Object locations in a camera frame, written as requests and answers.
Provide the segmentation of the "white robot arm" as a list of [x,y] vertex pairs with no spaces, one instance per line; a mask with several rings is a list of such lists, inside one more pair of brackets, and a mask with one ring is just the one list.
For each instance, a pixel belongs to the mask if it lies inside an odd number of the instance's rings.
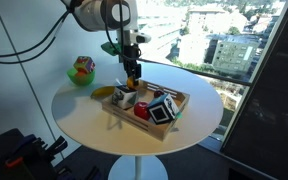
[[151,37],[138,27],[136,0],[61,0],[78,25],[89,32],[105,31],[108,42],[102,49],[118,55],[128,77],[139,79],[139,45]]

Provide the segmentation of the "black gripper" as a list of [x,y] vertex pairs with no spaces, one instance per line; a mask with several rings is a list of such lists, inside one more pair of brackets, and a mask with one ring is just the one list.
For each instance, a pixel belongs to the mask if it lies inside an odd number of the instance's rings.
[[128,77],[140,78],[141,65],[137,63],[139,48],[137,45],[125,45],[123,51],[123,64]]

